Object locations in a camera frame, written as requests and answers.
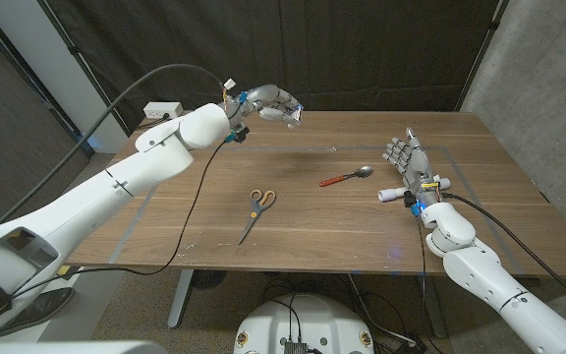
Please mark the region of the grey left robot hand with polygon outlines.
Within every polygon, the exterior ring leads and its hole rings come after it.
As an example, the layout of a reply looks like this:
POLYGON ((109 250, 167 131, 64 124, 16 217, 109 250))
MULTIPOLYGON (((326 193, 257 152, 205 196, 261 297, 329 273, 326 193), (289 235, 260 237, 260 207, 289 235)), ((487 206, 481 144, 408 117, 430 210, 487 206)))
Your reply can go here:
POLYGON ((230 128, 240 131, 246 127, 245 119, 257 113, 269 122, 283 122, 289 128, 302 123, 303 105, 289 92, 277 85, 264 85, 228 96, 219 106, 225 111, 230 128))

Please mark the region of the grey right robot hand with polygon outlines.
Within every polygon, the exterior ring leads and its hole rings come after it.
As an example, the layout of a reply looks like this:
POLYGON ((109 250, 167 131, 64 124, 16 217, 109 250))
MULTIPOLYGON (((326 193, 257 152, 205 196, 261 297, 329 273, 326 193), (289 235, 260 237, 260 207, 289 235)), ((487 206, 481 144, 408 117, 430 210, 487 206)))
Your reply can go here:
POLYGON ((426 207, 443 201, 428 156, 412 127, 406 138, 393 138, 382 157, 402 175, 405 187, 426 207))

